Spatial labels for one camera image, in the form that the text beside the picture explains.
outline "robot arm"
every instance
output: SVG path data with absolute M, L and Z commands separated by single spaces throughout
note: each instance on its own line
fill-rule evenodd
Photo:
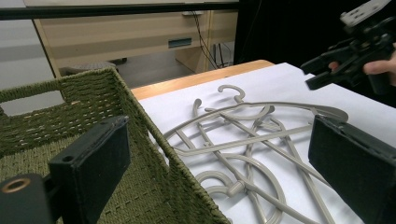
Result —
M 345 31 L 351 35 L 351 38 L 304 63 L 301 69 L 308 74 L 327 68 L 331 62 L 339 62 L 340 66 L 334 71 L 325 71 L 308 79 L 306 83 L 310 90 L 317 90 L 343 80 L 355 86 L 367 77 L 362 71 L 366 63 L 390 58 L 395 50 L 393 42 L 396 34 L 389 29 L 389 25 L 395 22 L 396 18 L 390 17 L 377 22 L 373 17 L 389 2 L 390 0 L 372 0 L 341 15 L 340 19 L 346 25 Z M 368 78 L 376 94 L 386 94 L 389 91 L 387 74 L 368 76 Z

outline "drawer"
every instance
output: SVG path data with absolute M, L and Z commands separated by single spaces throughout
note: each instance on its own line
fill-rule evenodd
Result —
M 198 18 L 206 38 L 208 13 Z M 191 43 L 173 49 L 200 46 L 194 17 L 181 12 L 45 19 L 36 24 L 59 68 L 164 51 L 175 39 L 190 38 Z

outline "hand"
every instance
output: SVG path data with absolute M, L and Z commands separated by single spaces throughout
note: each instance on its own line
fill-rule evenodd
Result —
M 329 63 L 329 68 L 333 70 L 339 66 L 338 62 Z M 393 52 L 389 60 L 381 60 L 367 63 L 363 66 L 363 72 L 368 75 L 389 73 L 389 83 L 396 86 L 396 51 Z

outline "wall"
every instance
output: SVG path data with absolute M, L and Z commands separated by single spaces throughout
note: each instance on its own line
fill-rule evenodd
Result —
M 1 0 L 0 7 L 24 7 L 23 0 Z M 0 90 L 53 79 L 31 21 L 0 21 Z M 0 104 L 8 115 L 61 103 L 59 92 Z

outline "green woven basket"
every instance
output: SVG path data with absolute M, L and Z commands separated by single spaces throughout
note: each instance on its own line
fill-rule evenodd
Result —
M 132 163 L 99 223 L 229 223 L 114 68 L 3 90 L 0 103 L 49 91 L 60 91 L 65 103 L 17 116 L 0 108 L 0 181 L 47 175 L 47 162 L 94 123 L 127 115 Z

